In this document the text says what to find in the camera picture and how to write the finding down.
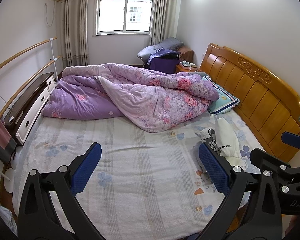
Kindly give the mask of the white knit sweater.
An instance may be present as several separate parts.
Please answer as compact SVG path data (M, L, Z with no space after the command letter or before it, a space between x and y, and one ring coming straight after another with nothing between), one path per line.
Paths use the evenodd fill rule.
M239 166L241 155L236 133L224 118L215 120L216 144L223 156L232 166Z

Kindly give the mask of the white fan base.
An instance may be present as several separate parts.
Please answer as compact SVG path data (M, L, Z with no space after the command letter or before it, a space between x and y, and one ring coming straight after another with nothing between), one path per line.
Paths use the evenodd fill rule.
M8 193L13 193L15 170L8 168L4 173L4 188Z

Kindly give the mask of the wooden headboard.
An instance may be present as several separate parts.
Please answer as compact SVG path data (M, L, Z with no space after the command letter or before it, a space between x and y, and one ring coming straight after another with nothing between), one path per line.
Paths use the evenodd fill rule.
M289 162L298 149L281 141L283 132L300 135L300 96L266 67L228 47L209 44L200 70L239 98L235 112L266 152Z

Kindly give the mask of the grey printed folded garment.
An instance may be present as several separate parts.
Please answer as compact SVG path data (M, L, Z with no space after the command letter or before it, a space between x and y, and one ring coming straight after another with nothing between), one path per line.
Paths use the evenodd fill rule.
M212 151L219 153L219 148L216 143L216 134L213 128L208 127L202 129L197 133L197 136L199 137L199 141L193 147L195 150L198 150L202 143L207 143Z

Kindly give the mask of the teal striped pillow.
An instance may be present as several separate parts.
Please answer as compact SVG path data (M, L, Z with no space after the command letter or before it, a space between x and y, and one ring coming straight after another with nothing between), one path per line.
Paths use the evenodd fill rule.
M219 99L217 101L211 102L211 104L208 107L208 112L211 115L226 113L239 105L239 98L233 96L224 88L214 83L209 76L202 77L202 80L211 82L214 89L217 90L219 94Z

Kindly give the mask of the dark and white tv cabinet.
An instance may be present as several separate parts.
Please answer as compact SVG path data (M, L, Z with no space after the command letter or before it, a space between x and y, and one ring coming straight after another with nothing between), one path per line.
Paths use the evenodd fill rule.
M23 145L55 88L52 72L40 75L18 98L4 118L5 128L17 145Z

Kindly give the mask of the pale patterned bed sheet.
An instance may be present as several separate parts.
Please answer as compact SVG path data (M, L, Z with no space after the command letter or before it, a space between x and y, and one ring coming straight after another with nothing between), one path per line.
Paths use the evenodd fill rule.
M198 233L224 199L197 161L199 134L214 125L209 113L160 133L145 132L124 116L93 121L40 116L16 168L14 210L32 169L53 172L97 142L102 158L77 200L106 239Z

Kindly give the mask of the wooden nightstand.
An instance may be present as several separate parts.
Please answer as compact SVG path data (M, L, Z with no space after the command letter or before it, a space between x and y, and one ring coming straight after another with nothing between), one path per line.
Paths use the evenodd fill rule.
M198 71L198 67L192 63L192 62L188 62L188 61L180 61L177 65L176 65L176 69L175 72L197 72Z

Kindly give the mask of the purple floral quilt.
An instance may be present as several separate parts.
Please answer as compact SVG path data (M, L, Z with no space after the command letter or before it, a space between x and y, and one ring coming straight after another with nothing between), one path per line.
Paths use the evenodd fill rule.
M147 132L163 132L203 114L219 99L198 74L165 74L124 64L66 67L42 115L71 120L125 116Z

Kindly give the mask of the dark purple cloth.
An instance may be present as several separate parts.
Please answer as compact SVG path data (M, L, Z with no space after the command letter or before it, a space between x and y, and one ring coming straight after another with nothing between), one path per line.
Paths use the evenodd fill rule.
M149 57L147 64L150 70L174 74L176 65L179 64L179 55L179 51L160 49Z

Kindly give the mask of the grey blue pillow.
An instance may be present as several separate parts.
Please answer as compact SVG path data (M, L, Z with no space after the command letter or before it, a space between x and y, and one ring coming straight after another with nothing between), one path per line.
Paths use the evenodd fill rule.
M138 52L137 58L140 59L142 62L147 62L152 54L156 53L161 49L176 51L183 46L185 46L183 42L179 41L175 37L169 37L158 44L150 45L143 48L141 51Z

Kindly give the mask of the window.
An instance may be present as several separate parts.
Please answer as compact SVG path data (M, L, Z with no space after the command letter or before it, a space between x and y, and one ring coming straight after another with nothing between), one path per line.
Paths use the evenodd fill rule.
M149 34L154 0L98 0L97 35Z

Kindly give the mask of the lower wooden wall rail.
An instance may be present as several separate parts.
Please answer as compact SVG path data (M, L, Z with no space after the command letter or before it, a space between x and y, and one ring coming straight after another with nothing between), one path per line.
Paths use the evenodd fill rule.
M8 107L12 104L12 102L15 100L15 98L24 90L24 88L29 85L39 74L41 74L46 68L51 66L53 63L55 63L58 59L61 58L61 55L57 56L53 60L51 60L49 63L47 63L45 66L40 68L36 73L34 73L29 79L26 80L25 83L23 83L18 90L10 97L10 99L7 101L7 103L4 105L4 107L0 111L0 118L2 118L3 114L6 112Z

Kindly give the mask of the wooden wall rail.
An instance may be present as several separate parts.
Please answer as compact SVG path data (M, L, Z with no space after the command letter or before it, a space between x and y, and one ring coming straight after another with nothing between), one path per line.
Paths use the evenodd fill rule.
M49 39L47 39L47 40L44 40L44 41L42 41L42 42L39 42L39 43L37 43L37 44L34 44L34 45L30 46L30 47L27 47L27 48L21 50L20 52L18 52L18 53L16 53L16 54L12 55L12 56L9 57L8 59L6 59L4 62L2 62L2 63L0 64L0 70L1 70L4 66L6 66L8 63L10 63L11 61L13 61L13 60L15 60L16 58L20 57L21 55L23 55L23 54L25 54L25 53L27 53L27 52L33 50L33 49L36 49L37 47L39 47L39 46L41 46L41 45L44 45L44 44L46 44L46 43L48 43L48 42L52 42L53 40L56 40L56 39L57 39L57 36L52 37L52 38L49 38Z
M15 98L24 90L24 88L29 85L39 74L41 74L46 68L51 66L53 63L55 63L58 59L61 58L61 55L57 56L53 60L51 60L49 63L47 63L45 66L40 68L36 73L34 73L29 79L26 80L25 83L23 83L18 90L10 97L10 99L7 101L7 103L4 105L4 107L0 111L0 118L2 118L3 114L6 112L8 107L12 104L12 102L15 100Z

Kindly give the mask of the upper wooden wall rail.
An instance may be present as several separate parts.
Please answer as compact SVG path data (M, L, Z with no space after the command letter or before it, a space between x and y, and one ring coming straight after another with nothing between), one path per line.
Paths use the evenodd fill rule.
M27 53L27 52L33 50L33 49L36 49L37 47L39 47L39 46L41 46L41 45L44 45L44 44L46 44L46 43L48 43L48 42L52 42L53 40L56 40L56 39L57 39L57 36L52 37L52 38L49 38L49 39L47 39L47 40L44 40L44 41L42 41L42 42L39 42L39 43L37 43L37 44L34 44L34 45L30 46L30 47L27 47L27 48L21 50L20 52L18 52L18 53L16 53L16 54L12 55L12 56L9 57L8 59L6 59L4 62L2 62L2 63L0 64L0 70L1 70L4 66L6 66L8 63L10 63L11 61L13 61L13 60L15 60L16 58L20 57L21 55L23 55L23 54L25 54L25 53Z

